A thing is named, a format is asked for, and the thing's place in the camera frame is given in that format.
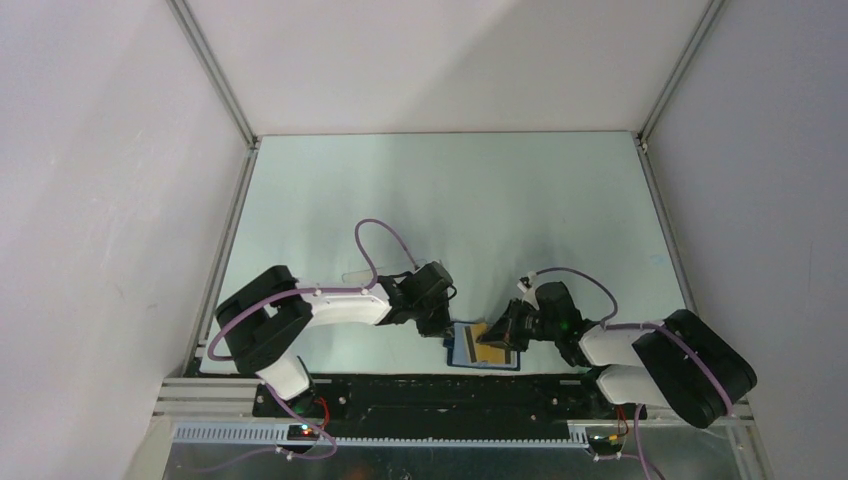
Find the blue leather card holder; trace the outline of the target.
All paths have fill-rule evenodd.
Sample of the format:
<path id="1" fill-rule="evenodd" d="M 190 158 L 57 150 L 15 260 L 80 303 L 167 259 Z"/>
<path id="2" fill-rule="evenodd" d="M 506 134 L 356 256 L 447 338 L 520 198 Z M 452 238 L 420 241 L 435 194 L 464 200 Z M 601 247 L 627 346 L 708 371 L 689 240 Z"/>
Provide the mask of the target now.
<path id="1" fill-rule="evenodd" d="M 520 354 L 518 352 L 477 342 L 477 338 L 487 329 L 488 324 L 483 322 L 454 322 L 453 336 L 443 341 L 443 346 L 447 351 L 447 366 L 478 370 L 519 371 Z"/>

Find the clear plastic tray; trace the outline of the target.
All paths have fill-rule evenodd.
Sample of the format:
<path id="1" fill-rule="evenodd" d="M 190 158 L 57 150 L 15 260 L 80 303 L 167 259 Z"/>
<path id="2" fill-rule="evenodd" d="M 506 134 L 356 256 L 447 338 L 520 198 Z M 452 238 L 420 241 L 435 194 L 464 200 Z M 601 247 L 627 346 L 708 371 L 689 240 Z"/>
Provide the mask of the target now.
<path id="1" fill-rule="evenodd" d="M 414 272 L 416 268 L 412 264 L 390 264 L 376 267 L 378 276 L 403 277 Z M 344 273 L 341 280 L 344 284 L 367 284 L 372 281 L 374 274 L 370 268 L 359 271 Z"/>

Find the gold card with black stripe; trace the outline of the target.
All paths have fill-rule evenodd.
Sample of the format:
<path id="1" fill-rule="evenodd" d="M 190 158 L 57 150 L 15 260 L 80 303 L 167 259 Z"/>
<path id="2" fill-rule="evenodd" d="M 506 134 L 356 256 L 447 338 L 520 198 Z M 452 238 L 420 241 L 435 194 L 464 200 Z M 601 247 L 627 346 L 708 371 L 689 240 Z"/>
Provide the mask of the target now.
<path id="1" fill-rule="evenodd" d="M 518 367 L 519 355 L 511 350 L 488 347 L 486 362 L 493 368 L 515 369 Z"/>

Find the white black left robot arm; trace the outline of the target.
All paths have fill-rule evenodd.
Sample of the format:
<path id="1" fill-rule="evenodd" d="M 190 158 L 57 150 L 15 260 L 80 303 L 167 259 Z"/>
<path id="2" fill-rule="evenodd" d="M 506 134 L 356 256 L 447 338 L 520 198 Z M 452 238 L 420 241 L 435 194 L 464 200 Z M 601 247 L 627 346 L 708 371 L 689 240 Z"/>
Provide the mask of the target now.
<path id="1" fill-rule="evenodd" d="M 381 275 L 373 270 L 363 285 L 317 285 L 296 279 L 276 265 L 224 300 L 215 311 L 218 333 L 207 356 L 231 361 L 238 373 L 254 375 L 277 395 L 292 416 L 316 403 L 314 382 L 292 346 L 308 329 L 338 325 L 415 323 L 423 337 L 444 337 L 451 328 L 453 279 L 439 262 Z"/>

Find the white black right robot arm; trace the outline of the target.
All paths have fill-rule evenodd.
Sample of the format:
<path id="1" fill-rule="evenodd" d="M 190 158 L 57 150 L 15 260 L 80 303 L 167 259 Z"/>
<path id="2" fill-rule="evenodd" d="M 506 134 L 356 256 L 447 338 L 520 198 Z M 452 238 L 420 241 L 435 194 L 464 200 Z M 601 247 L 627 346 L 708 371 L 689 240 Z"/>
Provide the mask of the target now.
<path id="1" fill-rule="evenodd" d="M 568 365 L 584 369 L 581 402 L 596 418 L 642 404 L 705 429 L 732 415 L 758 383 L 751 364 L 693 311 L 649 322 L 592 321 L 562 282 L 524 286 L 475 341 L 515 352 L 533 341 L 552 343 Z"/>

